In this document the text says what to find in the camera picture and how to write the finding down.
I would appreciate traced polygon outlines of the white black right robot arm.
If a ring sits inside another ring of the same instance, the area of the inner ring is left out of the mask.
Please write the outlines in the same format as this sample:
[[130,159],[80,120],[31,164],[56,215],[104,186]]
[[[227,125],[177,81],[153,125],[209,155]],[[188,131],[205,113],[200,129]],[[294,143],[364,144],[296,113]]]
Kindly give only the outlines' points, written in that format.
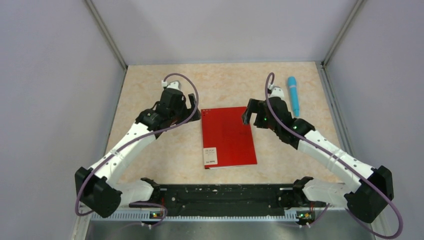
[[251,98],[241,117],[245,125],[252,114],[256,114],[255,127],[270,129],[283,143],[309,155],[342,181],[330,183],[308,176],[296,180],[293,200],[297,205],[307,206],[311,201],[329,203],[348,209],[357,219],[370,224],[388,205],[384,197],[393,200],[393,176],[388,168],[375,168],[338,148],[308,121],[293,117],[280,97],[268,101]]

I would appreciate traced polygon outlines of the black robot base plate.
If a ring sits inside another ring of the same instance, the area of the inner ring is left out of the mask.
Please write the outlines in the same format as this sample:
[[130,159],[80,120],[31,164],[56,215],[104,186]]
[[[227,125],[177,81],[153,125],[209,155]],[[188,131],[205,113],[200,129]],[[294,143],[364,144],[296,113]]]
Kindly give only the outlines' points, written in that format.
[[289,210],[325,207],[293,192],[292,184],[162,184],[149,203],[171,217],[282,217]]

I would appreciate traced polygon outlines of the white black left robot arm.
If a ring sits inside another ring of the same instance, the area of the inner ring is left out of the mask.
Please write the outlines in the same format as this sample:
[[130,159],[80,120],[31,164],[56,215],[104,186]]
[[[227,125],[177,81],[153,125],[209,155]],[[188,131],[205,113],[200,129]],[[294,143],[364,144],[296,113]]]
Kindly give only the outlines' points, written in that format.
[[163,132],[200,120],[198,100],[197,91],[184,95],[177,88],[165,88],[160,100],[152,108],[140,112],[128,132],[102,159],[75,172],[77,202],[102,218],[134,202],[156,206],[161,194],[152,180],[142,178],[119,183],[119,179],[141,151]]

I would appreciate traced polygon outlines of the red and black folder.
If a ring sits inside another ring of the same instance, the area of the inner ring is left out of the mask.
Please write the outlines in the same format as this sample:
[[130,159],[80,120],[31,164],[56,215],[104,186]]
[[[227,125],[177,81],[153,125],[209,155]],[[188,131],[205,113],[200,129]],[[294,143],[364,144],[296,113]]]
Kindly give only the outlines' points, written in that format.
[[201,110],[202,155],[205,169],[256,165],[249,124],[243,124],[245,106]]

